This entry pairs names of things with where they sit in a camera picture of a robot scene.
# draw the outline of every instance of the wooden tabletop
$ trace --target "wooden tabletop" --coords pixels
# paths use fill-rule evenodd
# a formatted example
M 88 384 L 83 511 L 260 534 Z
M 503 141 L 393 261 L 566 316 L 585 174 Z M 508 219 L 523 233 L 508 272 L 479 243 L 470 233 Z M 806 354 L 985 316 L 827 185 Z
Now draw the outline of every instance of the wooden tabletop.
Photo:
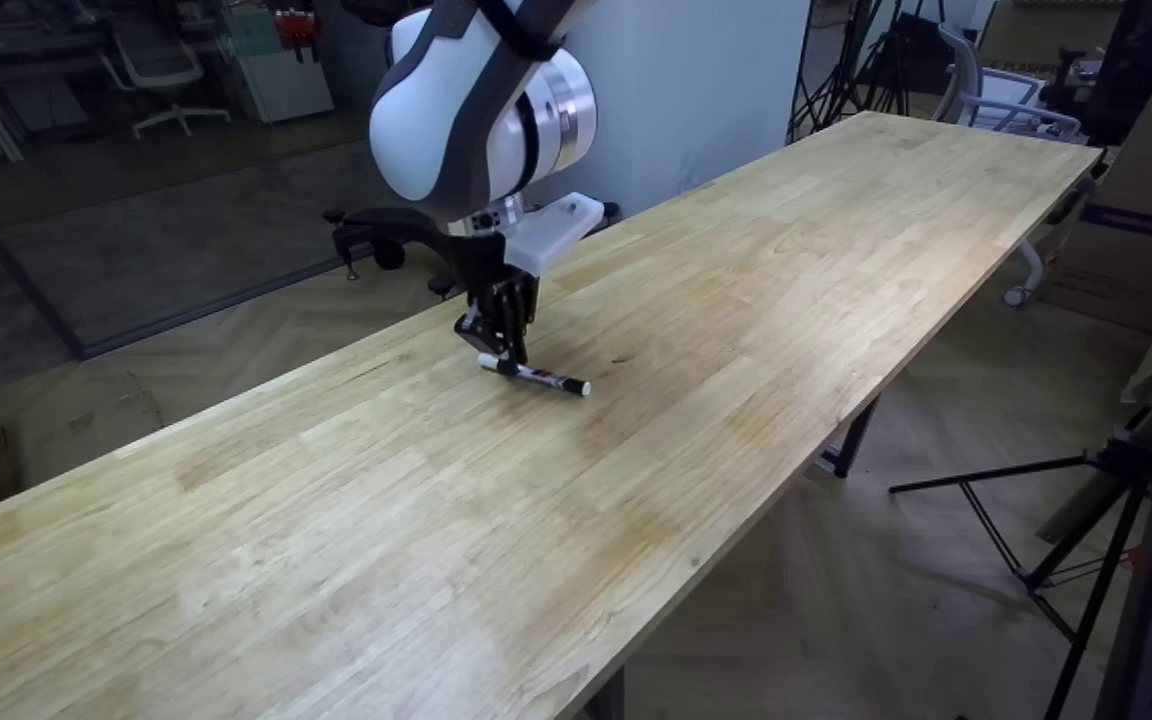
M 438 303 L 0 503 L 0 716 L 555 716 L 1089 148 L 845 121 L 570 252 L 503 384 Z

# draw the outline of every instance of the chair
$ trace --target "chair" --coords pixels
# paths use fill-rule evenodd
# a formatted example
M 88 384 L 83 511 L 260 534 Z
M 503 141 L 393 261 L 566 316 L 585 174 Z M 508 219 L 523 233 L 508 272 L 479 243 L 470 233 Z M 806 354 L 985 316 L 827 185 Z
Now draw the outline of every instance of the chair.
M 941 95 L 937 121 L 1085 144 L 1077 116 L 1040 110 L 1040 75 L 979 70 L 974 45 L 959 32 L 941 30 L 941 41 L 952 47 L 952 75 Z M 1018 255 L 1026 272 L 1017 289 L 1005 294 L 1005 302 L 1017 310 L 1026 303 L 1030 294 L 1045 284 L 1045 255 L 1030 242 L 1018 243 Z
M 204 66 L 197 53 L 170 35 L 165 26 L 150 16 L 112 16 L 106 35 L 115 47 L 115 60 L 103 53 L 103 70 L 121 91 L 147 91 L 159 95 L 169 110 L 143 116 L 132 125 L 132 137 L 141 141 L 156 125 L 179 125 L 183 137 L 193 137 L 187 121 L 223 121 L 231 125 L 227 110 L 183 110 L 175 95 L 187 85 L 204 82 Z

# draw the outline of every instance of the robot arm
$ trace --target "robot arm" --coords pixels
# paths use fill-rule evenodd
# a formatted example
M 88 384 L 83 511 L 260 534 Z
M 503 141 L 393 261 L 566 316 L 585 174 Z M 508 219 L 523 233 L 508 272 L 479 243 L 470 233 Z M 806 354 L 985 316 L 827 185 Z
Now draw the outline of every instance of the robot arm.
M 577 3 L 435 0 L 393 30 L 366 141 L 394 197 L 464 219 L 587 153 L 587 75 L 555 47 Z

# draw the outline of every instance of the wood grain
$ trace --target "wood grain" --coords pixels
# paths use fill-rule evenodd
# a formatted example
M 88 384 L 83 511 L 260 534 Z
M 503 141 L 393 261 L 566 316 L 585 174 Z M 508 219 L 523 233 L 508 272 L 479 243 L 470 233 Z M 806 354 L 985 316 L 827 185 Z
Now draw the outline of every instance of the wood grain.
M 1089 174 L 856 116 L 587 242 L 530 355 L 418 312 L 0 503 L 0 716 L 555 716 Z

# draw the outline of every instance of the tripod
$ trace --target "tripod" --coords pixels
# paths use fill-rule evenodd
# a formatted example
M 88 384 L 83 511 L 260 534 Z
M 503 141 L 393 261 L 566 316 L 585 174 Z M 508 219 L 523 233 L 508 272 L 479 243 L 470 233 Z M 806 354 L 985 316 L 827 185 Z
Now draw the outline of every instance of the tripod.
M 1096 496 L 1092 503 L 1067 524 L 1067 534 L 1054 542 L 1054 547 L 1037 566 L 1024 569 L 1018 555 L 1010 552 L 1010 544 L 1005 542 L 1005 534 L 997 527 L 997 522 L 988 518 L 988 508 L 979 503 L 972 483 L 985 479 L 1010 479 L 1010 478 L 1037 478 L 1037 474 L 1054 474 L 1054 469 L 1096 469 Z M 1152 400 L 1139 404 L 1129 426 L 1118 426 L 1116 436 L 1107 436 L 1096 452 L 1077 452 L 1077 458 L 1054 458 L 1054 459 L 1037 459 L 1037 466 L 1009 466 L 1009 469 L 988 469 L 988 474 L 959 474 L 959 478 L 937 478 L 937 479 L 917 479 L 917 483 L 890 483 L 890 496 L 905 491 L 929 491 L 929 489 L 959 489 L 969 496 L 969 508 L 974 511 L 974 522 L 985 524 L 990 547 L 1005 555 L 1009 573 L 1024 583 L 1024 594 L 1037 600 L 1037 609 L 1070 639 L 1062 667 L 1054 676 L 1051 701 L 1048 701 L 1048 720 L 1054 720 L 1062 714 L 1067 689 L 1078 672 L 1078 661 L 1089 651 L 1089 639 L 1096 631 L 1096 617 L 1105 609 L 1107 583 L 1116 576 L 1116 566 L 1129 547 L 1132 524 L 1139 518 L 1143 496 L 1152 491 Z M 1077 624 L 1067 624 L 1054 605 L 1045 596 L 1045 588 L 1051 588 L 1051 576 L 1059 573 L 1059 566 L 1067 561 L 1067 552 L 1077 552 L 1089 534 L 1116 508 L 1116 527 L 1107 542 L 1107 552 L 1096 569 L 1092 579 L 1092 596 L 1078 611 Z

